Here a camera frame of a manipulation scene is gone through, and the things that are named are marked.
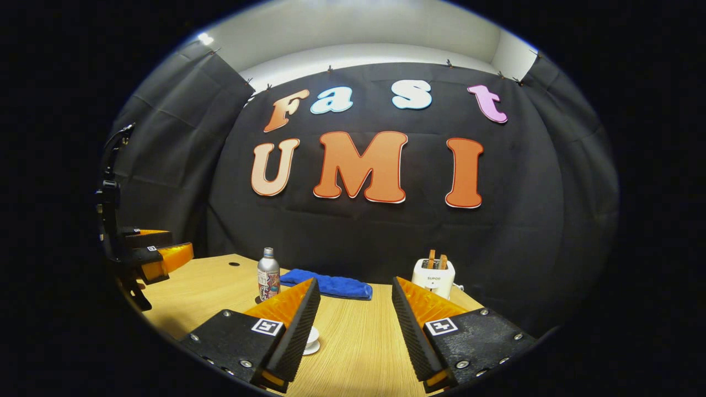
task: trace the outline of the black curtain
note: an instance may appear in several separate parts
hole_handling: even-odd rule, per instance
[[[135,122],[115,166],[119,224],[169,230],[206,253],[203,214],[226,136],[254,92],[218,53],[194,42],[167,57],[129,98],[111,134]]]
[[[391,85],[431,85],[426,109],[398,109]],[[523,85],[490,73],[433,64],[372,64],[322,71],[257,94],[237,119],[220,156],[208,199],[209,256],[252,259],[273,247],[285,268],[342,275],[368,283],[411,278],[435,249],[454,263],[456,283],[527,332],[541,335],[567,318],[596,280],[617,223],[618,181],[606,133],[578,90],[546,58]],[[500,97],[508,121],[492,122],[467,88],[485,85]],[[344,112],[313,114],[329,88],[352,89]],[[289,122],[263,133],[273,103],[300,90]],[[345,191],[318,198],[322,134],[346,131],[363,153],[379,131],[408,136],[402,149],[399,204]],[[453,180],[449,138],[481,143],[475,209],[445,203]],[[276,196],[251,187],[253,149],[273,143],[266,177],[277,174],[279,142],[298,138],[289,182]],[[338,186],[345,189],[338,177]]]

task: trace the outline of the ceiling light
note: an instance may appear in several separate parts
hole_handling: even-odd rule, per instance
[[[206,33],[201,33],[198,36],[198,39],[201,40],[201,42],[205,45],[209,45],[213,42],[213,37],[207,35]]]

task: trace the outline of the blue cloth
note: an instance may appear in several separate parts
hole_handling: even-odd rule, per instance
[[[315,278],[318,282],[319,292],[327,297],[338,297],[343,299],[371,300],[373,299],[373,288],[366,283],[346,277],[331,277],[321,275],[313,271],[292,269],[289,273],[280,277],[280,283],[292,287],[302,283],[309,278]]]

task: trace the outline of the bottle label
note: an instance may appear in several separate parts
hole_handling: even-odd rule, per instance
[[[280,293],[280,272],[258,269],[258,287],[260,288],[260,299],[263,301]]]

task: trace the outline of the table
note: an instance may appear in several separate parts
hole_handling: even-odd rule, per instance
[[[413,265],[409,275],[400,276],[411,279]],[[152,310],[143,315],[176,339],[220,310],[245,312],[256,305],[257,261],[240,255],[194,259],[169,277],[143,291],[152,303]],[[302,357],[286,394],[269,391],[290,397],[427,396],[409,361],[392,303],[392,285],[370,286],[373,299],[369,301],[321,296],[313,323],[321,348]],[[482,307],[455,286],[450,300],[468,310]]]

